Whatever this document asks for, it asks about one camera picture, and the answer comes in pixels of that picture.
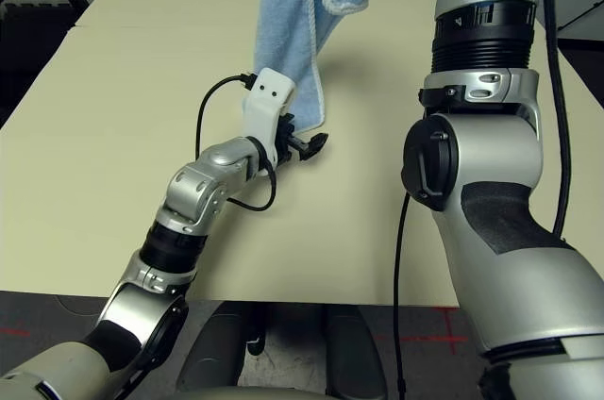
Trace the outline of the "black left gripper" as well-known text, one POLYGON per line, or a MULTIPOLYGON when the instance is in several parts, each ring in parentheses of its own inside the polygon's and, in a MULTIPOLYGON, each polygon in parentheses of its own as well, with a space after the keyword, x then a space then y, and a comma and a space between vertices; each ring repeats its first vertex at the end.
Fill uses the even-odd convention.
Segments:
POLYGON ((328 139, 327 133, 317 133, 312 136, 307 145, 294 136, 294 116, 291 113, 281 115, 277 123, 276 150, 277 164, 282 165, 291 160, 295 150, 300 160, 308 160, 317 155, 328 139))

